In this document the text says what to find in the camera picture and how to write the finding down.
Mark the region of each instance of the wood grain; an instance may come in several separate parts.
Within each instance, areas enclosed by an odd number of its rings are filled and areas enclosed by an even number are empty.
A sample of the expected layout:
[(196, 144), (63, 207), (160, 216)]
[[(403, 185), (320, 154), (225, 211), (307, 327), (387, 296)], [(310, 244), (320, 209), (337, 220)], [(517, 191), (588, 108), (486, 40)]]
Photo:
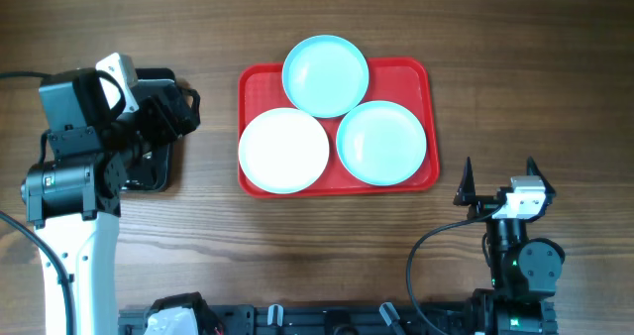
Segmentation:
[[(203, 97), (172, 187), (126, 195), (119, 306), (200, 290), (210, 303), (406, 302), (424, 232), (458, 221), (466, 156), (482, 193), (532, 155), (559, 191), (529, 228), (567, 251), (562, 334), (634, 328), (634, 0), (0, 0), (0, 71), (91, 66), (111, 52), (168, 66)], [(442, 174), (423, 193), (254, 200), (237, 184), (237, 89), (250, 64), (317, 34), (366, 56), (414, 56), (430, 74)], [(47, 127), (28, 79), (0, 83), (0, 208)], [(471, 226), (429, 241), (421, 299), (463, 299), (489, 278)], [(0, 333), (44, 332), (36, 249), (0, 224)]]

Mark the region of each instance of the black cable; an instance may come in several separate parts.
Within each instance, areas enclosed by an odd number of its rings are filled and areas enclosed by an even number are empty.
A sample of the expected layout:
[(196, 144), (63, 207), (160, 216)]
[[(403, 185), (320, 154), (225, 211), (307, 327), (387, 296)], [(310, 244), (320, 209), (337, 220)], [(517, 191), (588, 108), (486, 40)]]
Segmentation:
[(51, 264), (55, 268), (57, 272), (57, 281), (61, 285), (61, 293), (63, 295), (63, 306), (66, 312), (66, 334), (73, 335), (74, 334), (74, 312), (72, 310), (72, 295), (70, 292), (70, 281), (68, 280), (68, 273), (66, 272), (66, 268), (63, 266), (63, 263), (59, 260), (57, 255), (53, 252), (51, 247), (47, 245), (38, 235), (33, 233), (28, 228), (24, 227), (20, 222), (16, 221), (13, 217), (7, 215), (3, 211), (0, 211), (0, 218), (6, 221), (9, 225), (13, 226), (16, 230), (20, 231), (23, 235), (25, 235), (29, 240), (31, 240), (36, 246), (44, 252), (45, 255), (51, 261)]
[(486, 251), (486, 238), (488, 235), (486, 232), (482, 235), (482, 252), (484, 253), (484, 260), (486, 261), (486, 265), (491, 268), (491, 260), (488, 258), (488, 252)]
[(416, 256), (416, 251), (421, 247), (423, 242), (425, 242), (425, 240), (427, 240), (428, 238), (430, 238), (430, 237), (432, 237), (432, 236), (434, 236), (434, 235), (436, 235), (438, 233), (441, 233), (441, 232), (443, 232), (445, 230), (449, 230), (449, 229), (453, 229), (453, 228), (456, 228), (456, 227), (473, 224), (474, 222), (484, 221), (484, 220), (488, 219), (489, 217), (491, 217), (502, 206), (504, 206), (504, 204), (499, 205), (492, 212), (490, 212), (490, 213), (488, 213), (488, 214), (486, 214), (484, 216), (480, 216), (479, 218), (473, 218), (473, 219), (470, 219), (470, 220), (455, 222), (453, 224), (444, 225), (444, 226), (441, 226), (441, 227), (438, 227), (438, 228), (436, 228), (434, 230), (429, 231), (427, 234), (425, 234), (425, 236), (421, 237), (420, 240), (418, 240), (418, 242), (416, 242), (416, 244), (412, 248), (412, 251), (409, 253), (409, 257), (407, 258), (407, 266), (405, 267), (405, 282), (407, 283), (407, 293), (409, 294), (409, 299), (411, 300), (412, 305), (414, 306), (414, 309), (416, 310), (416, 313), (418, 314), (418, 316), (420, 316), (420, 318), (423, 319), (431, 329), (435, 330), (440, 335), (449, 335), (449, 334), (447, 334), (443, 330), (439, 329), (436, 325), (434, 325), (431, 322), (431, 320), (429, 320), (427, 318), (427, 316), (425, 316), (425, 313), (421, 309), (420, 304), (418, 303), (418, 300), (416, 300), (416, 296), (414, 296), (414, 290), (412, 289), (412, 275), (411, 275), (411, 272), (412, 272), (412, 263), (414, 262), (414, 256)]
[(44, 163), (44, 160), (47, 158), (47, 140), (49, 139), (50, 129), (47, 129), (42, 132), (42, 136), (40, 137), (40, 159), (38, 160), (38, 164), (41, 166)]
[(49, 73), (34, 72), (34, 71), (12, 71), (12, 72), (0, 72), (0, 79), (11, 77), (39, 77), (47, 78), (51, 77)]

